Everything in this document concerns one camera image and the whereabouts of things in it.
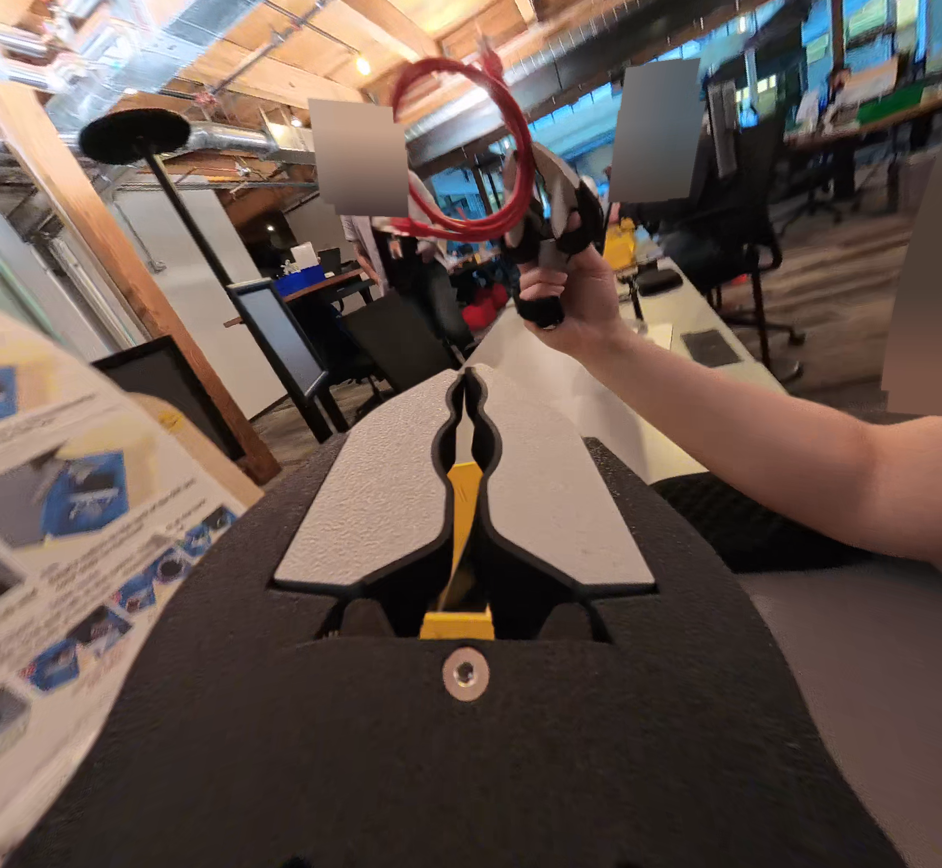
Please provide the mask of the black table mat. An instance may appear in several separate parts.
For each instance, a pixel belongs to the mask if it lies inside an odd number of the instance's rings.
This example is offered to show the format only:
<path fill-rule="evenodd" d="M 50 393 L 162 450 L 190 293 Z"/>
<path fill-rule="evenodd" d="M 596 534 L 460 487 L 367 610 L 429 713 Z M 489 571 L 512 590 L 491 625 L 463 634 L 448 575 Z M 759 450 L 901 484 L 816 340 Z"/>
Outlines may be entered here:
<path fill-rule="evenodd" d="M 741 363 L 742 358 L 717 330 L 686 332 L 681 341 L 692 360 L 703 367 L 721 368 Z"/>

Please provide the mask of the black office chair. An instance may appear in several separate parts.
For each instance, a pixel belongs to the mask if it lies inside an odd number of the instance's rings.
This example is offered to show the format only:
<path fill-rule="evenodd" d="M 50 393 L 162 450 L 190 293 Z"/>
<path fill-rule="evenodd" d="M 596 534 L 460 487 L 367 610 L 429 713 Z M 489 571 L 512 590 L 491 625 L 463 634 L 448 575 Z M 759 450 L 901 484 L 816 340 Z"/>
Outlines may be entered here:
<path fill-rule="evenodd" d="M 797 380 L 804 368 L 797 360 L 773 359 L 770 334 L 785 333 L 791 346 L 803 345 L 807 334 L 793 325 L 769 320 L 762 286 L 764 275 L 783 262 L 769 212 L 773 168 L 783 132 L 783 119 L 774 116 L 736 137 L 736 172 L 726 182 L 723 206 L 706 214 L 709 258 L 696 285 L 724 323 L 758 334 L 762 363 L 779 383 L 786 384 Z M 752 310 L 724 310 L 722 289 L 741 276 L 747 278 L 752 291 Z"/>

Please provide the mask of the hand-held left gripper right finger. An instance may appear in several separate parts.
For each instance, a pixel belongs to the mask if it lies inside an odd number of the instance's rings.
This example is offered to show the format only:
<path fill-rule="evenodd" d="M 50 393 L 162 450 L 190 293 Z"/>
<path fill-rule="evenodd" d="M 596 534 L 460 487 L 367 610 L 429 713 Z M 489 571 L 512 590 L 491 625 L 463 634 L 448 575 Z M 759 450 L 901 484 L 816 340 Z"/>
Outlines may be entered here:
<path fill-rule="evenodd" d="M 585 594 L 654 590 L 654 577 L 576 427 L 484 364 L 476 435 L 493 439 L 484 475 L 485 526 L 512 552 Z"/>

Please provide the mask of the black monitor on stand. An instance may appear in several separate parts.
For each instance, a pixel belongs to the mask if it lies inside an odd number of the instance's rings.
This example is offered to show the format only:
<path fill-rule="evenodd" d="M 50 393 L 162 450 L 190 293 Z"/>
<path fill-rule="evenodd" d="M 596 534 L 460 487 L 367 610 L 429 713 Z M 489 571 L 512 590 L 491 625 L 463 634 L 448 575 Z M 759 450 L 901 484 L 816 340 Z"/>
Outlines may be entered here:
<path fill-rule="evenodd" d="M 276 376 L 316 440 L 347 432 L 347 420 L 330 390 L 329 370 L 269 279 L 225 286 Z"/>

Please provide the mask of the person's right hand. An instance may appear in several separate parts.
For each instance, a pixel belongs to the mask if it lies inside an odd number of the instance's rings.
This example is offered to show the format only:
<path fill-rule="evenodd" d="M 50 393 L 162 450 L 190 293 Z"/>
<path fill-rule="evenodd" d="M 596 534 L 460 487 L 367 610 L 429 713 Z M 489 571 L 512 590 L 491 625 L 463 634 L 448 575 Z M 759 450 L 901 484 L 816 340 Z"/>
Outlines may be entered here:
<path fill-rule="evenodd" d="M 625 352 L 632 333 L 622 320 L 615 276 L 594 247 L 573 256 L 565 270 L 528 265 L 521 274 L 521 302 L 559 298 L 563 321 L 553 329 L 525 320 L 543 344 L 585 369 L 606 364 Z"/>

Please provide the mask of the yellow plastic bin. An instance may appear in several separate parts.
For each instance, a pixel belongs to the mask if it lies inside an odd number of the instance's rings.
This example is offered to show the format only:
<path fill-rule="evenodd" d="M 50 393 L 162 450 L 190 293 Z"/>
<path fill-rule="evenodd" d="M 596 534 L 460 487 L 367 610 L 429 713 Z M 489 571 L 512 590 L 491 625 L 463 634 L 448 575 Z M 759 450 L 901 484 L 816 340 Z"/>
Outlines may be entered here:
<path fill-rule="evenodd" d="M 421 640 L 493 641 L 496 638 L 490 606 L 468 554 L 481 477 L 475 462 L 456 463 L 448 472 L 454 502 L 451 571 L 443 591 L 423 617 Z"/>

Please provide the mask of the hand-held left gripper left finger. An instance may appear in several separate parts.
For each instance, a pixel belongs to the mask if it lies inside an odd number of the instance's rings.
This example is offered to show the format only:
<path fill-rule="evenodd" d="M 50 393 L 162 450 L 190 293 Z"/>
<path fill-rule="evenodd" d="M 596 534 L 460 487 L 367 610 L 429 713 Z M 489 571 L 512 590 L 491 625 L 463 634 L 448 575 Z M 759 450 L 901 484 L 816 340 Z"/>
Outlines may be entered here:
<path fill-rule="evenodd" d="M 366 587 L 417 568 L 421 583 L 444 587 L 464 384 L 461 372 L 443 371 L 348 432 L 273 574 L 278 586 Z"/>

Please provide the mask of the person's right forearm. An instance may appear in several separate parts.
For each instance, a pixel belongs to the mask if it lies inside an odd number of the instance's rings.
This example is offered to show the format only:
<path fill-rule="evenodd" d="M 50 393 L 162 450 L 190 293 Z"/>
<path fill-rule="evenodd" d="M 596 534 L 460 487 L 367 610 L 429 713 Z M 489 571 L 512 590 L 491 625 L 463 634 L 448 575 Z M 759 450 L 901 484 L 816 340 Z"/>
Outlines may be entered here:
<path fill-rule="evenodd" d="M 585 368 L 704 468 L 835 541 L 941 564 L 941 421 L 875 425 L 732 380 L 633 332 Z"/>

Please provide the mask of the printed instruction sheet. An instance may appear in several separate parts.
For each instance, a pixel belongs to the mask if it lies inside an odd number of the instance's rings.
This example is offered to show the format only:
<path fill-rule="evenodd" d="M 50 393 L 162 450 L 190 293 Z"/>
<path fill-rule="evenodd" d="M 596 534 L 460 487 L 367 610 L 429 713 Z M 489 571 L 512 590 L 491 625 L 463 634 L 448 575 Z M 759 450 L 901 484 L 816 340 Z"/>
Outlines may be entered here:
<path fill-rule="evenodd" d="M 99 736 L 182 581 L 247 510 L 97 369 L 1 321 L 1 849 Z"/>

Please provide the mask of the cluster of silver pipes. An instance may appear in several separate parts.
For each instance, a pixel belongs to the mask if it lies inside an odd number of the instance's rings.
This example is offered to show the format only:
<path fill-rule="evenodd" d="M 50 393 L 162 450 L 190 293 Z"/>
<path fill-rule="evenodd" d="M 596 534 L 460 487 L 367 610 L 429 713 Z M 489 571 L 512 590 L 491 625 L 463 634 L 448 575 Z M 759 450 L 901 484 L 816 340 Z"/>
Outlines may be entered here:
<path fill-rule="evenodd" d="M 1 81 L 41 93 L 68 91 L 93 72 L 117 66 L 135 43 L 122 0 L 50 0 L 41 33 L 1 27 Z"/>

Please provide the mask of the wooden support post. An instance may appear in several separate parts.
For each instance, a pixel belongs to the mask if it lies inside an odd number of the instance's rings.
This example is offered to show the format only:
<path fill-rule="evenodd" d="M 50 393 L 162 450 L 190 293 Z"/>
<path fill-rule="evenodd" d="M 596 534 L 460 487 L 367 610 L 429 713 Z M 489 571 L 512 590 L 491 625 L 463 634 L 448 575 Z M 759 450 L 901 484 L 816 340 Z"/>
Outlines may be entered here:
<path fill-rule="evenodd" d="M 2 83 L 1 134 L 63 225 L 86 243 L 147 332 L 173 338 L 240 443 L 243 470 L 256 485 L 266 485 L 279 474 L 279 463 L 133 250 L 31 88 Z"/>

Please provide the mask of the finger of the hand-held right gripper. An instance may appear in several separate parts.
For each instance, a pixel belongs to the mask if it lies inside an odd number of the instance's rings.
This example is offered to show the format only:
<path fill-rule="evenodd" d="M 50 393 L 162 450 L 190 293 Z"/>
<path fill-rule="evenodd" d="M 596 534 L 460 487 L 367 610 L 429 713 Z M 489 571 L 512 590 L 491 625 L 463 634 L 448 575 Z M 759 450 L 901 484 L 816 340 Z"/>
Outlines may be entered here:
<path fill-rule="evenodd" d="M 585 237 L 587 187 L 576 172 L 541 143 L 532 143 L 536 181 L 548 195 L 549 215 L 540 203 L 531 205 L 529 222 L 541 237 Z"/>
<path fill-rule="evenodd" d="M 504 187 L 502 215 L 504 215 L 506 228 L 502 234 L 503 237 L 520 237 L 524 229 L 527 203 L 522 201 L 524 195 L 520 190 L 523 183 L 521 172 L 520 151 L 517 148 L 511 149 L 504 157 L 502 168 Z"/>

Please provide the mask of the black disc-topped pole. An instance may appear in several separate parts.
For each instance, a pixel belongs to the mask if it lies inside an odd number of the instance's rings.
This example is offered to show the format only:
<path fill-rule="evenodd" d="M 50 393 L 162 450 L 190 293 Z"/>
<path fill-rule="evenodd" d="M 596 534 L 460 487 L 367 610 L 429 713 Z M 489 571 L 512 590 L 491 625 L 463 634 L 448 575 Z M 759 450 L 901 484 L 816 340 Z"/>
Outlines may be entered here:
<path fill-rule="evenodd" d="M 166 153 L 185 148 L 190 135 L 190 123 L 182 115 L 162 108 L 137 108 L 89 122 L 79 132 L 77 141 L 81 152 L 99 164 L 130 166 L 143 161 L 157 178 L 218 282 L 228 288 L 232 279 L 227 269 L 185 206 L 162 161 Z"/>

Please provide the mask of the blue storage bin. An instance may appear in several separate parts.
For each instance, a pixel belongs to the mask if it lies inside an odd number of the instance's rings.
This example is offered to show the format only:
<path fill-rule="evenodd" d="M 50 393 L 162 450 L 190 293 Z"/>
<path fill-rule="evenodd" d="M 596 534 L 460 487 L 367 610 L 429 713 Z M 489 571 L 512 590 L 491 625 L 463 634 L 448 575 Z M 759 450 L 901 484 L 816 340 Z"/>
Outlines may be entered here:
<path fill-rule="evenodd" d="M 282 298 L 289 298 L 303 293 L 313 286 L 320 285 L 326 281 L 327 277 L 323 268 L 315 263 L 312 266 L 284 273 L 274 281 L 275 287 Z"/>

